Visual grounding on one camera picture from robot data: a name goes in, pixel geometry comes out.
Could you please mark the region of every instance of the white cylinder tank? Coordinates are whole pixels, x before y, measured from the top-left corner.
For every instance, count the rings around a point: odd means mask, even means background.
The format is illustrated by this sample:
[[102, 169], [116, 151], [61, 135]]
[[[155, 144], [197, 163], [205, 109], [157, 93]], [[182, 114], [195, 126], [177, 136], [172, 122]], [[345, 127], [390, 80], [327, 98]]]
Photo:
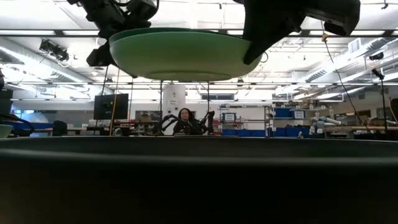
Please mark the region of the white cylinder tank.
[[[185, 107], [185, 85], [170, 84], [163, 91], [163, 117], [169, 114], [178, 116], [178, 112]], [[165, 135], [173, 134], [175, 124], [170, 125], [165, 131]]]

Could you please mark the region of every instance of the dark hair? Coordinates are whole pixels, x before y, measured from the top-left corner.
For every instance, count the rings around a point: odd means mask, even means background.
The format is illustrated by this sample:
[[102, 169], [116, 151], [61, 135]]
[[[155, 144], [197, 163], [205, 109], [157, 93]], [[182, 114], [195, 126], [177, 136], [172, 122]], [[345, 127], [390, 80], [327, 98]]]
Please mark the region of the dark hair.
[[182, 109], [180, 109], [180, 112], [178, 112], [178, 118], [181, 118], [181, 111], [183, 111], [183, 110], [188, 111], [188, 120], [189, 120], [189, 121], [195, 119], [195, 118], [193, 117], [192, 111], [190, 111], [188, 108], [182, 108]]

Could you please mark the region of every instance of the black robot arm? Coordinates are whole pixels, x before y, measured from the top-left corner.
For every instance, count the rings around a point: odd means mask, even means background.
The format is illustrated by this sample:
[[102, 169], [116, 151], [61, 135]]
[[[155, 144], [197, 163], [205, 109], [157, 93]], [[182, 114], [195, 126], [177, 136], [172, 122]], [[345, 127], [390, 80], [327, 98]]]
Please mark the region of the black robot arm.
[[[350, 35], [359, 21], [360, 0], [234, 0], [244, 5], [246, 18], [242, 38], [251, 41], [243, 62], [250, 64], [265, 50], [292, 32], [300, 32], [304, 19], [325, 21], [325, 30], [337, 35]], [[108, 40], [113, 34], [150, 27], [148, 21], [158, 8], [152, 0], [68, 0], [87, 12], [87, 19], [99, 29], [99, 36]], [[94, 49], [87, 58], [92, 66], [116, 65], [109, 52], [109, 43]]]

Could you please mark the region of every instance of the green bowl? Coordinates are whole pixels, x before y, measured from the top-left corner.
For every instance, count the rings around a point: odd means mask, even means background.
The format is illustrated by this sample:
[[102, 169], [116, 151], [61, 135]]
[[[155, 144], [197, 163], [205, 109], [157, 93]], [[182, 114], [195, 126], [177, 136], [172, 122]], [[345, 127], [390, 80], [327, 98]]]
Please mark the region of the green bowl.
[[0, 139], [7, 138], [13, 128], [11, 125], [0, 124]]
[[112, 36], [109, 43], [120, 69], [154, 80], [228, 80], [253, 71], [261, 59], [245, 65], [249, 41], [208, 30], [128, 30]]

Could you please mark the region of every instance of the woman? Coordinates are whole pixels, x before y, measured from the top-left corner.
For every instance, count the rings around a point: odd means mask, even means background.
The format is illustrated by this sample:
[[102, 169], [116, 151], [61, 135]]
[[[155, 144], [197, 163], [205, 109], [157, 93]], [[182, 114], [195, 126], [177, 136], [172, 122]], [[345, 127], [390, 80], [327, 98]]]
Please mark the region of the woman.
[[200, 122], [193, 117], [193, 113], [188, 108], [182, 108], [178, 113], [178, 118], [181, 118], [186, 122], [178, 121], [173, 128], [173, 134], [184, 133], [185, 128], [189, 128], [189, 134], [202, 135]]

